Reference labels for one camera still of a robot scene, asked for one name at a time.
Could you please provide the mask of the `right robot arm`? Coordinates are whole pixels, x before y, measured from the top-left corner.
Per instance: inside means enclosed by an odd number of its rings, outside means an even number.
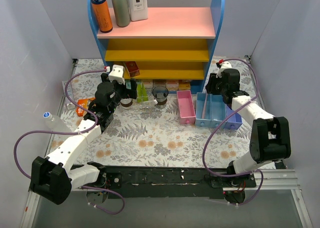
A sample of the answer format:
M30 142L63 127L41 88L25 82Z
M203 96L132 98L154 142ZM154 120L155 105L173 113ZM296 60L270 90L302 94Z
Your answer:
M251 136L249 151L229 164L222 174L227 183L237 187L258 168L291 156L289 121L276 117L258 104L254 98L240 89L240 73L234 68L222 68L218 73L211 73L205 86L207 93L221 95L223 102L239 114L250 126Z

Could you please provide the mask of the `green toothpaste tube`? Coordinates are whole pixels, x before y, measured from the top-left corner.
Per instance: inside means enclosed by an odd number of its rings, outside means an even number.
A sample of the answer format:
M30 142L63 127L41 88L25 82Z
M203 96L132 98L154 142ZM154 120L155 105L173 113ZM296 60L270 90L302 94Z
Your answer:
M137 92L137 98L136 98L137 103L143 102L143 93L142 93L142 84L141 83L137 84L136 92Z
M141 101L146 102L149 100L147 89L145 88L144 84L141 85Z

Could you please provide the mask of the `dark blue cup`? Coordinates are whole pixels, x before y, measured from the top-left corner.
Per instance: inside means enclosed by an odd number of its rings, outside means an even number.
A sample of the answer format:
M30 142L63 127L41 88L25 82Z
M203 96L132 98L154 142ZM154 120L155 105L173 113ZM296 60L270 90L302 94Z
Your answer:
M168 101L168 89L165 86L156 86L152 90L152 95L156 101L156 107L163 109Z

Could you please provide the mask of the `clear textured glass tray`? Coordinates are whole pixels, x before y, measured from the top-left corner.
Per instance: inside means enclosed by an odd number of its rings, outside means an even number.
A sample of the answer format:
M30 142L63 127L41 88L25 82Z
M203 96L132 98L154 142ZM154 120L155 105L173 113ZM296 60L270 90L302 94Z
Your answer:
M179 107L178 107L178 100L175 95L169 95L167 97L167 103L164 108L158 108L156 105L134 105L133 104L130 109L123 109L120 105L115 110L115 115L121 116L121 117L129 117L129 118L142 118L143 120L146 120L148 118L160 118L161 116L164 116L165 114L169 115L178 115L179 113Z

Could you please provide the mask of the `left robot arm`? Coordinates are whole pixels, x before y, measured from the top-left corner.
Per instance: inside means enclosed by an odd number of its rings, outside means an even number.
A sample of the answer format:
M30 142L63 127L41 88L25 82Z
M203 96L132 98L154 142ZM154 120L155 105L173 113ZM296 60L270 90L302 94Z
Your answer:
M124 79L114 79L106 73L101 79L75 135L68 137L47 157L38 156L32 162L30 190L57 205L63 203L74 189L84 185L101 188L106 184L103 165L91 161L78 168L72 166L83 150L109 126L120 101L137 98L134 79L126 84Z

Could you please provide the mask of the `clear cup brown base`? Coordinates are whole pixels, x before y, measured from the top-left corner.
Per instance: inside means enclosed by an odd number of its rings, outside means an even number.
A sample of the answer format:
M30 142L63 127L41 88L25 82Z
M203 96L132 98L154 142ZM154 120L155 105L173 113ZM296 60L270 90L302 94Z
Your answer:
M128 110L133 105L133 99L132 98L122 98L120 100L120 105L123 109Z

